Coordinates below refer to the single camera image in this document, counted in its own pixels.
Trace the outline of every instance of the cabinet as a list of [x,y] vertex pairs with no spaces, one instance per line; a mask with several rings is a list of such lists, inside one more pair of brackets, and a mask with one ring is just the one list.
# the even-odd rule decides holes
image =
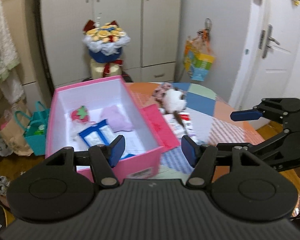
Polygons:
[[127,71],[134,74],[133,80],[155,82],[158,78],[153,76],[157,74],[151,73],[158,69],[165,72],[160,80],[172,80],[178,45],[180,1],[41,0],[43,37],[54,85],[79,82],[90,76],[90,59],[82,44],[82,28],[88,19],[101,25],[117,20],[131,37],[121,59],[124,70],[135,69]]

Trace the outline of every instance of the table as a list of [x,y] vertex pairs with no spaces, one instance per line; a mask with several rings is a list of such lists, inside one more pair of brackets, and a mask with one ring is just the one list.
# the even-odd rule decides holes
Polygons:
[[[157,83],[127,83],[139,107],[157,102],[152,97]],[[187,91],[187,109],[194,131],[199,140],[210,144],[250,142],[259,144],[264,139],[246,121],[233,122],[230,119],[234,109],[215,92],[197,84],[173,83],[174,87]],[[184,157],[181,147],[162,154],[159,173],[155,179],[176,179],[186,181],[193,168]],[[213,180],[229,172],[229,167],[217,167]]]

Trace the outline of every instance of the shoe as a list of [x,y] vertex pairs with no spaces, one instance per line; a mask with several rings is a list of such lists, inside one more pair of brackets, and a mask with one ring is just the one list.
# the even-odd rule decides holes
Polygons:
[[0,183],[6,185],[7,187],[9,187],[10,185],[10,181],[8,180],[8,178],[6,176],[1,176],[1,175],[0,175]]
[[8,187],[6,185],[0,183],[0,195],[6,196],[7,190],[8,190]]

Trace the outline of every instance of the strawberry plush toy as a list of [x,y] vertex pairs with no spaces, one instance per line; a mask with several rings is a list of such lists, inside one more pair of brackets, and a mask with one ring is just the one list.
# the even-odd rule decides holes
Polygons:
[[81,106],[78,109],[71,112],[72,121],[77,120],[80,123],[87,123],[90,121],[88,110],[85,106]]

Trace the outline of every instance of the pink box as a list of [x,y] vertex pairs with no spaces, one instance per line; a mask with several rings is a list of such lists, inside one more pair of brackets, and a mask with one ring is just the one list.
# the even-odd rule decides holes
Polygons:
[[[126,147],[127,138],[133,135],[142,152],[120,160],[113,168],[120,182],[125,178],[148,178],[158,173],[160,156],[164,152],[163,142],[145,112],[138,108],[121,76],[91,80],[55,90],[48,122],[46,158],[65,146],[72,146],[75,151],[82,150],[70,136],[70,113],[82,105],[89,110],[91,121],[96,122],[100,121],[98,118],[104,107],[117,105],[134,126],[133,132],[119,134],[125,136]],[[88,166],[77,166],[77,172],[93,182]]]

